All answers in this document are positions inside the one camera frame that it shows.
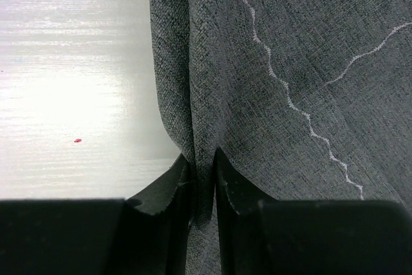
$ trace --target black plastic part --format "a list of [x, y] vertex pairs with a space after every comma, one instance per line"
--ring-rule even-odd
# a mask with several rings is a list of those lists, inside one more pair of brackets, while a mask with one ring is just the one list
[[181, 156], [126, 202], [0, 202], [0, 274], [185, 274], [190, 177]]
[[224, 275], [412, 274], [412, 221], [385, 201], [279, 202], [218, 150]]

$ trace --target gray thread seam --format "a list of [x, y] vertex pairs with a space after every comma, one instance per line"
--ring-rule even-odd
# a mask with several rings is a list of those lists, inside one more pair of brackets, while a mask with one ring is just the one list
[[394, 28], [392, 29], [391, 33], [390, 33], [389, 35], [387, 35], [386, 38], [385, 38], [377, 47], [375, 47], [372, 51], [369, 51], [369, 52], [366, 52], [366, 53], [363, 53], [363, 54], [359, 54], [359, 55], [353, 56], [352, 59], [351, 59], [351, 61], [350, 61], [350, 62], [348, 63], [348, 65], [346, 66], [345, 70], [343, 70], [343, 72], [342, 72], [336, 79], [333, 79], [333, 80], [330, 80], [329, 82], [327, 82], [327, 83], [325, 84], [325, 86], [330, 85], [330, 84], [333, 84], [334, 82], [337, 82], [337, 81], [341, 80], [341, 79], [346, 75], [346, 73], [348, 72], [350, 66], [351, 66], [355, 61], [357, 61], [358, 59], [361, 59], [361, 58], [364, 57], [364, 56], [367, 56], [367, 55], [371, 55], [371, 54], [373, 54], [373, 53], [376, 53], [376, 52], [379, 51], [381, 48], [383, 48], [383, 46], [386, 44], [386, 42], [388, 41], [388, 39], [389, 39], [390, 37], [392, 37], [393, 35], [395, 35], [395, 34], [396, 34], [399, 30], [401, 30], [402, 28], [405, 28], [406, 26], [409, 26], [409, 25], [412, 25], [412, 22], [404, 23], [404, 24], [402, 24], [402, 25], [400, 25], [400, 26], [394, 27]]
[[314, 138], [318, 138], [320, 140], [322, 140], [327, 146], [328, 146], [328, 152], [329, 152], [329, 159], [337, 162], [341, 167], [343, 167], [344, 169], [344, 173], [345, 173], [345, 181], [353, 186], [355, 186], [360, 193], [360, 199], [364, 200], [364, 196], [363, 196], [363, 186], [359, 185], [357, 183], [355, 183], [354, 181], [352, 181], [349, 177], [348, 174], [348, 164], [346, 164], [345, 162], [340, 161], [338, 158], [336, 158], [336, 156], [333, 154], [332, 152], [332, 148], [331, 148], [331, 144], [330, 144], [330, 140], [328, 138], [322, 137], [320, 135], [318, 135], [313, 127], [312, 127], [312, 119], [310, 117], [310, 114], [297, 108], [295, 106], [295, 104], [292, 102], [292, 99], [290, 98], [290, 90], [289, 90], [289, 83], [287, 83], [286, 81], [284, 81], [283, 79], [281, 79], [280, 77], [278, 77], [273, 70], [272, 64], [271, 64], [271, 58], [272, 58], [272, 50], [261, 41], [261, 39], [258, 37], [258, 34], [256, 32], [256, 28], [255, 28], [255, 20], [256, 20], [256, 11], [254, 9], [254, 7], [248, 2], [248, 0], [243, 0], [243, 3], [248, 7], [250, 14], [252, 16], [252, 31], [253, 31], [253, 41], [257, 42], [258, 44], [263, 45], [267, 55], [268, 55], [268, 69], [269, 69], [269, 75], [273, 78], [275, 78], [275, 80], [279, 81], [282, 86], [284, 87], [284, 89], [286, 90], [286, 99], [288, 102], [288, 107], [291, 108], [292, 110], [299, 112], [300, 114], [302, 114], [305, 119], [308, 121], [308, 125], [309, 125], [309, 131], [310, 131], [310, 136], [314, 137]]

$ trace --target gray garment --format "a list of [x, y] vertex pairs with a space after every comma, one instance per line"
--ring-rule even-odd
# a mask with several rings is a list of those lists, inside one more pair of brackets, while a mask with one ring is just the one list
[[412, 0], [151, 0], [151, 23], [162, 119], [196, 166], [189, 274], [219, 274], [218, 146], [277, 199], [411, 210]]

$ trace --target white table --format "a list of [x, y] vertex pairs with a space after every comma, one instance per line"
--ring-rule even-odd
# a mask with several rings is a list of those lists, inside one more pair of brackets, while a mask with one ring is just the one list
[[0, 0], [0, 71], [0, 199], [128, 197], [179, 154], [149, 0]]

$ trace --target gray fabric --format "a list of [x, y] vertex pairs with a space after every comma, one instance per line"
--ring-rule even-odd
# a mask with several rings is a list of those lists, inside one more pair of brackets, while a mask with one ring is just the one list
[[198, 180], [189, 274], [219, 274], [218, 146], [274, 198], [412, 208], [408, 23], [412, 0], [151, 0], [160, 112]]

